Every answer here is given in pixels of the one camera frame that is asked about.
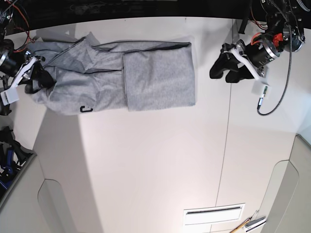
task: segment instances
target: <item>air vent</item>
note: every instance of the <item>air vent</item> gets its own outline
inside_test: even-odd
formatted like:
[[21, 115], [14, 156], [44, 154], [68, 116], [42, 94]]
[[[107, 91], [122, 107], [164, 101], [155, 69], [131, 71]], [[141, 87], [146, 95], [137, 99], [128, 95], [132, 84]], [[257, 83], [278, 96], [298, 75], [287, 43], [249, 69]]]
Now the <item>air vent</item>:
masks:
[[245, 204], [184, 210], [184, 225], [219, 224], [241, 219]]

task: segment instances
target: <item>black cable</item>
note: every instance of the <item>black cable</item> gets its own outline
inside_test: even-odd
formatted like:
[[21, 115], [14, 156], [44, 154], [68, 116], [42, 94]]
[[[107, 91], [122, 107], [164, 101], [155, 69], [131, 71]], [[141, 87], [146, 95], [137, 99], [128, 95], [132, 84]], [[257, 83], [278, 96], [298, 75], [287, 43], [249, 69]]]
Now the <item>black cable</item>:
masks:
[[2, 14], [0, 15], [0, 18], [3, 16], [3, 14], [5, 13], [5, 12], [7, 12], [16, 2], [17, 2], [18, 0], [15, 0], [14, 2], [12, 2], [9, 6], [8, 6], [8, 8], [6, 8], [3, 12], [2, 12]]
[[287, 90], [287, 87], [288, 87], [289, 80], [290, 80], [290, 73], [291, 73], [291, 68], [292, 68], [292, 53], [293, 53], [293, 41], [292, 41], [293, 35], [292, 35], [292, 27], [291, 27], [291, 25], [289, 24], [288, 19], [287, 19], [285, 13], [282, 12], [282, 10], [278, 7], [278, 5], [276, 5], [275, 2], [274, 2], [273, 0], [268, 0], [268, 1], [282, 14], [283, 18], [285, 19], [285, 22], [289, 25], [289, 33], [290, 33], [290, 38], [289, 38], [289, 40], [290, 40], [290, 59], [289, 59], [289, 65], [288, 65], [288, 72], [287, 72], [286, 84], [285, 84], [284, 91], [283, 91], [283, 94], [282, 94], [281, 99], [279, 100], [278, 104], [275, 106], [275, 108], [274, 108], [272, 111], [263, 114], [263, 113], [261, 113], [261, 112], [259, 111], [259, 110], [260, 110], [260, 107], [261, 107], [261, 103], [262, 103], [262, 98], [260, 98], [260, 99], [259, 99], [259, 104], [258, 104], [258, 106], [257, 106], [257, 112], [258, 112], [258, 114], [261, 115], [261, 116], [268, 116], [268, 115], [272, 114], [272, 113], [280, 106], [280, 104], [282, 103], [283, 98], [284, 98], [285, 93], [286, 93], [286, 90]]

